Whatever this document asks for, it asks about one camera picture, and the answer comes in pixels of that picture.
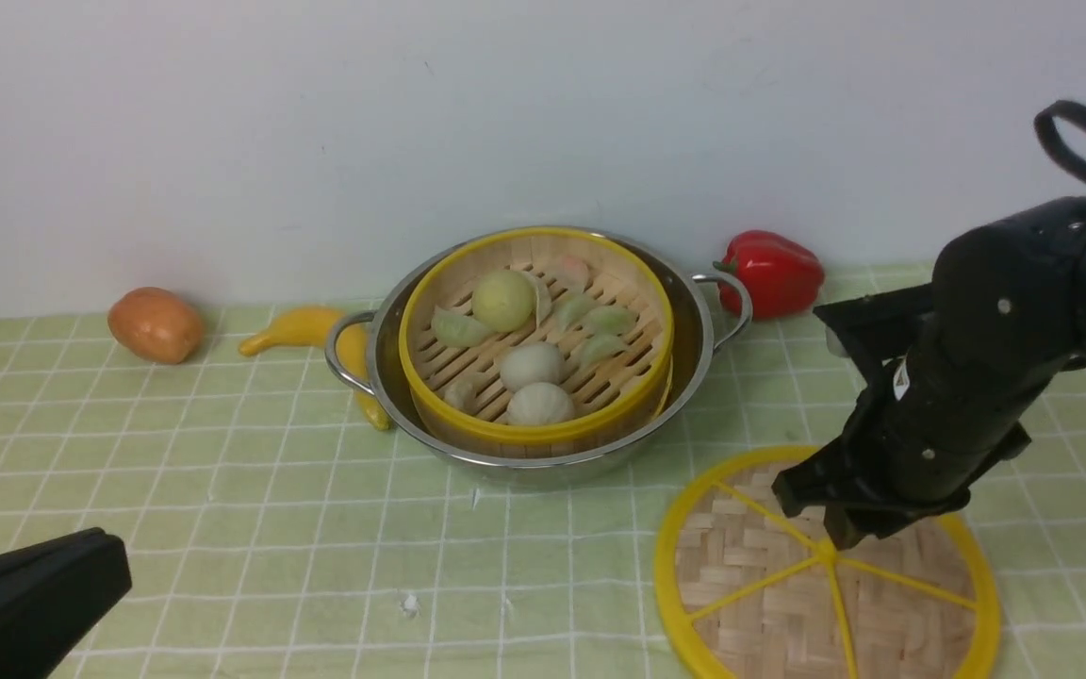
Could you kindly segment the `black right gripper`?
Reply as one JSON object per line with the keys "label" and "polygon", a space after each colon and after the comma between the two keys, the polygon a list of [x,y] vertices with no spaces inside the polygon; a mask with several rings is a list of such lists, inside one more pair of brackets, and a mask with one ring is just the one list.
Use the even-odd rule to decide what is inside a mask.
{"label": "black right gripper", "polygon": [[1059,370],[1056,359],[967,356],[935,325],[883,339],[841,336],[866,388],[828,447],[776,473],[785,517],[826,507],[833,546],[847,551],[883,515],[940,515],[970,486],[1028,444],[1020,418]]}

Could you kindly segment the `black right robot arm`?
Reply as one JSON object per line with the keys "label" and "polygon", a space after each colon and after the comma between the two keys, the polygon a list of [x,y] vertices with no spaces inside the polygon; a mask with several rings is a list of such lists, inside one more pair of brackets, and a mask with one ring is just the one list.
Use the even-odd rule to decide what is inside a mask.
{"label": "black right robot arm", "polygon": [[790,519],[811,507],[837,549],[965,507],[1030,445],[1021,417],[1086,367],[1086,198],[954,238],[927,284],[826,304],[815,317],[866,387],[844,429],[776,474]]}

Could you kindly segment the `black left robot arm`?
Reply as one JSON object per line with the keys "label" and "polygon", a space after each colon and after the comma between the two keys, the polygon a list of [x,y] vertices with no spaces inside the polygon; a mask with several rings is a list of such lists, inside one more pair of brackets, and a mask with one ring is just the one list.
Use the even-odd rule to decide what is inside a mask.
{"label": "black left robot arm", "polygon": [[47,678],[130,589],[126,546],[102,528],[0,554],[0,678]]}

